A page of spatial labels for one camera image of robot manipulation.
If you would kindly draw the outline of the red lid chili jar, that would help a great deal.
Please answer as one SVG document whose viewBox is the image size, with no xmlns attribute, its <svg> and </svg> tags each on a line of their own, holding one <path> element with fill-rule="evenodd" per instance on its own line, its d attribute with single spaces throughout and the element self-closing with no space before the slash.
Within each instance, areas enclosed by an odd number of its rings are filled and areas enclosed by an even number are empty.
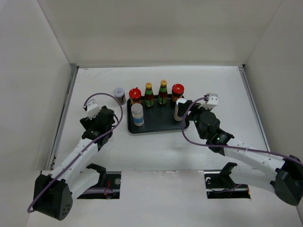
<svg viewBox="0 0 303 227">
<path fill-rule="evenodd" d="M 142 103 L 142 94 L 138 87 L 132 88 L 129 91 L 129 97 L 130 97 L 132 105 L 136 104 L 136 103 L 139 103 L 139 104 Z"/>
<path fill-rule="evenodd" d="M 185 88 L 182 84 L 174 84 L 172 86 L 171 101 L 175 103 L 179 98 L 181 98 L 184 90 Z"/>
</svg>

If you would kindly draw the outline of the yellow cap sauce bottle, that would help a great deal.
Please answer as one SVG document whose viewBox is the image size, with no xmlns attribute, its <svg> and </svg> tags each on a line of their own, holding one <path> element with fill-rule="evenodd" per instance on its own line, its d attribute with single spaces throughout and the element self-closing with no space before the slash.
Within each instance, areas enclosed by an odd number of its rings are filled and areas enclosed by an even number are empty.
<svg viewBox="0 0 303 227">
<path fill-rule="evenodd" d="M 167 103 L 167 97 L 168 97 L 167 81 L 163 79 L 160 82 L 160 88 L 158 92 L 158 104 L 165 105 Z"/>
<path fill-rule="evenodd" d="M 153 94 L 151 82 L 147 82 L 145 84 L 144 100 L 146 107 L 152 107 L 154 105 L 154 94 Z"/>
</svg>

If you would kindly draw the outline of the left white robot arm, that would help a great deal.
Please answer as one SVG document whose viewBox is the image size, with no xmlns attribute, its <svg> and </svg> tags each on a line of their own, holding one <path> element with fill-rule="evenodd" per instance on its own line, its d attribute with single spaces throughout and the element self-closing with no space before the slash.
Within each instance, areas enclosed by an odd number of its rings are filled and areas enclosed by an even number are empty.
<svg viewBox="0 0 303 227">
<path fill-rule="evenodd" d="M 85 131 L 78 145 L 57 168 L 37 177 L 28 213 L 37 211 L 63 220 L 88 188 L 105 186 L 106 168 L 88 162 L 112 137 L 116 119 L 114 111 L 103 106 L 96 117 L 80 120 Z"/>
</svg>

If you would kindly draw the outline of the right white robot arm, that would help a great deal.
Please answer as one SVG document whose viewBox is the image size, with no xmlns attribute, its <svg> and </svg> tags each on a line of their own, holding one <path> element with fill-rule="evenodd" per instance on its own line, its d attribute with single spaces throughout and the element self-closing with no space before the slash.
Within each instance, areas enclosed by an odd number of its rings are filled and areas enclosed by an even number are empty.
<svg viewBox="0 0 303 227">
<path fill-rule="evenodd" d="M 224 157 L 233 158 L 249 166 L 228 163 L 219 173 L 225 187 L 248 184 L 274 193 L 283 202 L 297 206 L 303 197 L 303 164 L 295 156 L 253 149 L 220 128 L 220 120 L 212 113 L 218 102 L 215 97 L 198 100 L 179 99 L 175 113 L 182 124 L 192 121 L 199 138 L 206 140 L 204 147 Z"/>
</svg>

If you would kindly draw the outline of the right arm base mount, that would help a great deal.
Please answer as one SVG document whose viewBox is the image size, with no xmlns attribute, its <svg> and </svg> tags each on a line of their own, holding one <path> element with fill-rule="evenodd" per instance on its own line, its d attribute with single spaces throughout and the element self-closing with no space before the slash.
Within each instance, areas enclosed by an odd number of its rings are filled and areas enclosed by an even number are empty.
<svg viewBox="0 0 303 227">
<path fill-rule="evenodd" d="M 236 163 L 229 162 L 221 170 L 204 171 L 208 199 L 250 199 L 248 186 L 236 184 L 230 178 L 236 166 Z"/>
</svg>

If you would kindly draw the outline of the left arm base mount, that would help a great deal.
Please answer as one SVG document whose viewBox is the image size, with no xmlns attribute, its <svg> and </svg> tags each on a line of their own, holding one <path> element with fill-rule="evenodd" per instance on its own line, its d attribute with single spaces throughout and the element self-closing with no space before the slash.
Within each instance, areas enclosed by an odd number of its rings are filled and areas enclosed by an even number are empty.
<svg viewBox="0 0 303 227">
<path fill-rule="evenodd" d="M 97 164 L 90 164 L 86 168 L 98 172 L 99 179 L 95 185 L 88 188 L 78 199 L 113 200 L 120 198 L 121 172 L 108 172 L 105 167 Z"/>
</svg>

